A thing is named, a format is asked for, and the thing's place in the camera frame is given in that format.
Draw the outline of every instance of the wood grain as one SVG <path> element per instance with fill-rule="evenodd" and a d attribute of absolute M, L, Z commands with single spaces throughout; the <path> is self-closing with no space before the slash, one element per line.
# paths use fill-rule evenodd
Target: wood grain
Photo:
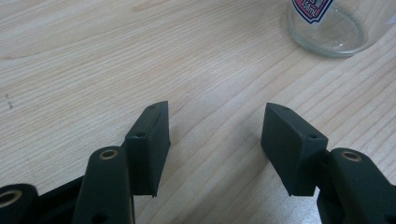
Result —
<path fill-rule="evenodd" d="M 347 59 L 299 47 L 285 1 L 0 1 L 0 183 L 84 174 L 168 100 L 172 146 L 137 223 L 319 223 L 260 146 L 267 102 L 369 155 L 396 184 L 396 28 Z"/>

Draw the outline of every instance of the wooden table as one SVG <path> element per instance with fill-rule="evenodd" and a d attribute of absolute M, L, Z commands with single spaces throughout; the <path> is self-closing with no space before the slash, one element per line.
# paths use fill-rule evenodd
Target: wooden table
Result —
<path fill-rule="evenodd" d="M 286 1 L 0 2 L 0 183 L 47 192 L 169 101 L 172 146 L 137 223 L 319 223 L 260 146 L 286 105 L 396 184 L 396 27 L 347 59 L 291 39 Z"/>

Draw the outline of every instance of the small hole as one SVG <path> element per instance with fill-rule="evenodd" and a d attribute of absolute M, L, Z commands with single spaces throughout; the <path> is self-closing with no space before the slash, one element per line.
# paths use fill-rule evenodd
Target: small hole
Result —
<path fill-rule="evenodd" d="M 146 134 L 145 134 L 145 133 L 137 133 L 136 136 L 138 136 L 138 137 L 144 137 L 144 136 L 146 136 Z"/>
<path fill-rule="evenodd" d="M 361 161 L 361 156 L 353 152 L 344 151 L 341 153 L 341 155 L 350 161 Z"/>
<path fill-rule="evenodd" d="M 22 196 L 22 191 L 18 189 L 9 190 L 0 194 L 0 208 L 15 203 Z"/>
<path fill-rule="evenodd" d="M 385 215 L 385 220 L 390 224 L 396 224 L 396 216 Z"/>
<path fill-rule="evenodd" d="M 308 135 L 308 138 L 316 139 L 316 138 L 318 138 L 318 136 L 315 135 L 315 134 L 309 134 L 309 135 Z"/>
<path fill-rule="evenodd" d="M 95 223 L 95 224 L 105 223 L 106 221 L 108 221 L 108 215 L 104 212 L 100 212 L 100 213 L 96 214 L 95 216 L 93 216 L 91 221 L 92 221 L 92 223 Z"/>
<path fill-rule="evenodd" d="M 110 160 L 110 159 L 115 158 L 118 154 L 119 154 L 119 152 L 117 150 L 110 149 L 110 150 L 103 151 L 101 154 L 99 154 L 99 158 L 101 160 Z"/>

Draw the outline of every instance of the clear glass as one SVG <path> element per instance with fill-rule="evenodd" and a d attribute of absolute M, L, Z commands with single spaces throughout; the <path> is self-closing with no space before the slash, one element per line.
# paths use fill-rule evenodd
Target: clear glass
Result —
<path fill-rule="evenodd" d="M 396 23 L 396 0 L 289 1 L 291 36 L 305 49 L 325 56 L 352 56 Z"/>

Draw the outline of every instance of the light wood surface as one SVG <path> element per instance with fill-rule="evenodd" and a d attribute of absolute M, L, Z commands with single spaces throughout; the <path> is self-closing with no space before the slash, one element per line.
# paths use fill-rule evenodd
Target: light wood surface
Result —
<path fill-rule="evenodd" d="M 39 193 L 120 145 L 169 101 L 159 196 L 137 223 L 319 223 L 260 146 L 265 104 L 286 105 L 367 155 L 396 184 L 396 27 L 347 59 L 299 47 L 278 0 L 0 1 L 0 183 Z"/>

